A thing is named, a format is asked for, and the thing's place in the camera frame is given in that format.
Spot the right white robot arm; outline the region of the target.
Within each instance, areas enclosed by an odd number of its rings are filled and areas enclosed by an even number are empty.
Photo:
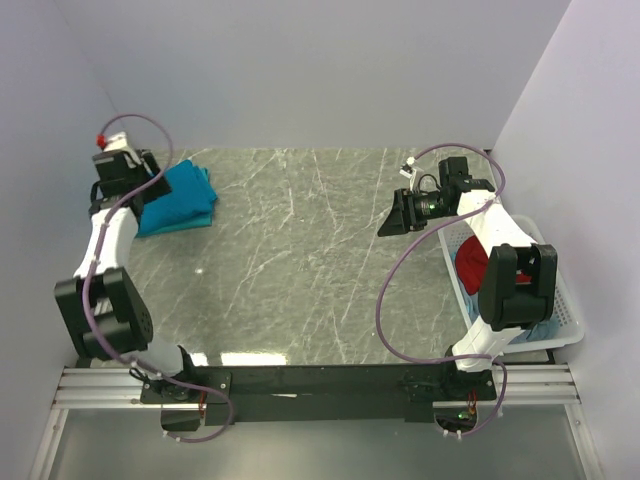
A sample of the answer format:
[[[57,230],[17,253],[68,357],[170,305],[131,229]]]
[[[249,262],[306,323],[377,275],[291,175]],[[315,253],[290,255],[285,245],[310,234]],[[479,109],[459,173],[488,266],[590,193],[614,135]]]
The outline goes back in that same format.
[[[394,191],[377,234],[419,231],[428,236],[433,231],[427,224],[433,219],[447,226],[464,221],[486,254],[477,319],[445,357],[425,362],[441,367],[442,393],[460,399],[492,378],[493,362],[510,341],[552,316],[558,255],[553,246],[536,242],[515,223],[498,203],[498,189],[486,179],[473,178],[466,158],[446,158],[438,168],[438,188],[422,192],[416,188],[413,163],[403,165],[401,173],[410,185]]]

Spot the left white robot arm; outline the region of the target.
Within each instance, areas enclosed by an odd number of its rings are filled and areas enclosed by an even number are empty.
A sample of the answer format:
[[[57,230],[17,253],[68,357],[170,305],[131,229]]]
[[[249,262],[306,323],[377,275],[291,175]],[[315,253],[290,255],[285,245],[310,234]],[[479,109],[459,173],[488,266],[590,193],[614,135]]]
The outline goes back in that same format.
[[[104,150],[92,158],[99,179],[90,192],[92,232],[81,265],[70,279],[56,283],[54,297],[79,358],[112,358],[86,319],[91,312],[100,332],[129,374],[165,401],[187,403],[198,397],[200,378],[189,354],[153,331],[148,308],[126,271],[146,204],[171,192],[166,179],[135,194],[111,214],[129,192],[160,172],[148,150]]]

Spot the blue polo t-shirt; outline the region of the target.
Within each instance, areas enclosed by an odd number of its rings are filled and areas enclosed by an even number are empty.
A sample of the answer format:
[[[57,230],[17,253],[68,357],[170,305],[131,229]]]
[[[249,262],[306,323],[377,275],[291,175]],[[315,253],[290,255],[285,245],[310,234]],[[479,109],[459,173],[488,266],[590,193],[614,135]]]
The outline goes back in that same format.
[[[139,234],[173,231],[178,225],[210,225],[217,194],[210,184],[209,170],[186,159],[166,171],[171,192],[145,205]]]

